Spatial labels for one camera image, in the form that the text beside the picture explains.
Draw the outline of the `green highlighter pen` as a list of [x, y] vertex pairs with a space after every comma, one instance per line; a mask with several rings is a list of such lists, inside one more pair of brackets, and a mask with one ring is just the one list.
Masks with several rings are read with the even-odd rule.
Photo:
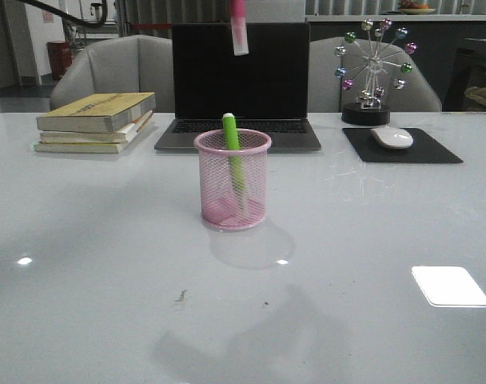
[[[225, 135], [225, 145], [227, 150], [238, 151], [241, 149], [237, 132], [236, 119], [232, 113], [225, 113], [222, 116], [222, 125]], [[248, 212], [247, 198], [245, 196], [245, 175], [240, 156], [229, 157], [230, 171], [234, 193], [237, 197], [240, 215]]]

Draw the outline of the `pink highlighter pen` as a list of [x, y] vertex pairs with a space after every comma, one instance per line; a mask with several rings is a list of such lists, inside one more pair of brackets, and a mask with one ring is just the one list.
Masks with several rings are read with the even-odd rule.
[[245, 1], [230, 0], [229, 12], [233, 40], [233, 53], [235, 56], [247, 55], [249, 53], [249, 46], [246, 29]]

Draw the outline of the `pink mesh pen holder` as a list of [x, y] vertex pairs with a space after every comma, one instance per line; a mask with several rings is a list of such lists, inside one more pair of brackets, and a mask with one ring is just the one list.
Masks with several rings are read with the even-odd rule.
[[239, 150], [225, 146], [222, 130], [198, 135], [201, 214], [220, 230], [244, 230], [266, 217], [267, 155], [270, 136], [239, 129]]

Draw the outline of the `grey laptop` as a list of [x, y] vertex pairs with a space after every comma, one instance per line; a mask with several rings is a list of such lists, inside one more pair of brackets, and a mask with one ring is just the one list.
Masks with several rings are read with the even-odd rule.
[[160, 151], [192, 152], [196, 136], [237, 127], [270, 136], [276, 153], [316, 151], [308, 120], [310, 28], [306, 22], [250, 23], [249, 53], [236, 56], [228, 23], [172, 28], [175, 118], [158, 139]]

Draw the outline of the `middle white book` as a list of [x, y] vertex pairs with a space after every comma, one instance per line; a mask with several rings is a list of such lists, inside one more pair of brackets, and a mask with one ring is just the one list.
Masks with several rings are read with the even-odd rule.
[[44, 143], [129, 143], [146, 127], [152, 116], [153, 111], [148, 111], [113, 133], [41, 131], [40, 140]]

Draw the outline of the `white computer mouse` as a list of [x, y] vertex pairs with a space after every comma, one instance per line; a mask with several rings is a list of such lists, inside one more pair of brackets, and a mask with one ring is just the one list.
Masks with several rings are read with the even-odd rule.
[[370, 132], [376, 143], [385, 149], [407, 149], [414, 143], [412, 135], [406, 129], [382, 126], [372, 128]]

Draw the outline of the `top yellow book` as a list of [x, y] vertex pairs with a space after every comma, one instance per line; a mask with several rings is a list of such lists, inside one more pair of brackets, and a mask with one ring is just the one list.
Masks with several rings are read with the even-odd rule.
[[113, 133], [156, 107], [154, 92], [91, 94], [38, 116], [41, 131]]

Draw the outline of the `yellow book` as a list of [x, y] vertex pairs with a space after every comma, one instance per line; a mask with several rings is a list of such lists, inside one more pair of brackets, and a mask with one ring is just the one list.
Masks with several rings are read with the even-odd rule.
[[91, 94], [38, 116], [41, 131], [113, 133], [156, 107], [154, 92]]
[[127, 143], [127, 142], [124, 142], [124, 143], [100, 143], [100, 142], [94, 142], [94, 143], [44, 143], [44, 142], [41, 142], [41, 140], [40, 140], [39, 142], [34, 144], [34, 150], [37, 151], [37, 152], [43, 152], [43, 153], [118, 154], [121, 151], [123, 151], [131, 142], [129, 142], [129, 143]]

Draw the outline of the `black mouse pad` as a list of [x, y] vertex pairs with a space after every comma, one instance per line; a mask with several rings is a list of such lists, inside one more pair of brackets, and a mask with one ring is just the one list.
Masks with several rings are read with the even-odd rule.
[[388, 149], [372, 137], [370, 128], [343, 128], [360, 159], [375, 163], [459, 164], [463, 160], [419, 128], [406, 129], [413, 144], [406, 149]]

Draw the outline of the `ferris wheel desk ornament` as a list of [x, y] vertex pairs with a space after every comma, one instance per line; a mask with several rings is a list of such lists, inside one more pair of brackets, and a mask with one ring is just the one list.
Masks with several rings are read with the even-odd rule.
[[403, 78], [392, 76], [392, 69], [397, 68], [401, 74], [413, 71], [411, 62], [390, 62], [395, 54], [386, 54], [385, 51], [392, 45], [382, 44], [385, 33], [392, 27], [390, 18], [383, 18], [379, 22], [365, 19], [361, 29], [367, 33], [368, 44], [362, 47], [357, 41], [355, 32], [348, 32], [341, 45], [333, 49], [337, 58], [348, 55], [346, 44], [353, 44], [361, 54], [357, 56], [359, 63], [354, 67], [339, 66], [334, 70], [334, 76], [340, 80], [341, 89], [351, 90], [360, 75], [364, 75], [363, 88], [357, 93], [355, 100], [343, 105], [341, 118], [344, 122], [359, 126], [381, 126], [390, 122], [390, 108], [383, 103], [385, 88], [380, 84], [379, 76], [386, 74], [392, 79], [392, 86], [403, 89], [407, 82]]

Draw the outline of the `bottom yellow book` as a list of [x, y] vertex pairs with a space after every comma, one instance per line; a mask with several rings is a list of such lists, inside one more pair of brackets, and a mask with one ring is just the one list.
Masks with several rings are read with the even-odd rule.
[[43, 152], [43, 153], [118, 154], [121, 151], [123, 151], [131, 142], [129, 142], [129, 143], [127, 143], [127, 142], [124, 142], [124, 143], [100, 143], [100, 142], [94, 142], [94, 143], [44, 143], [44, 142], [41, 142], [41, 140], [40, 140], [39, 142], [34, 144], [34, 150], [37, 151], [37, 152]]

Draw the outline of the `red trash bin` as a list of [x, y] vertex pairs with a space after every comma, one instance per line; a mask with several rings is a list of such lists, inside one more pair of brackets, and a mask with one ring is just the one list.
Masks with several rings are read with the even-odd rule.
[[59, 80], [72, 64], [70, 43], [67, 41], [51, 41], [46, 43], [52, 78]]

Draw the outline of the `fruit bowl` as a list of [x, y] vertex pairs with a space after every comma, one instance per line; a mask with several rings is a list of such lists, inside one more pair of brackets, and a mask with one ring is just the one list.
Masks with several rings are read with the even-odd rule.
[[404, 14], [409, 15], [422, 15], [432, 14], [435, 12], [435, 8], [432, 8], [428, 4], [420, 3], [412, 0], [400, 0], [398, 2], [398, 10]]

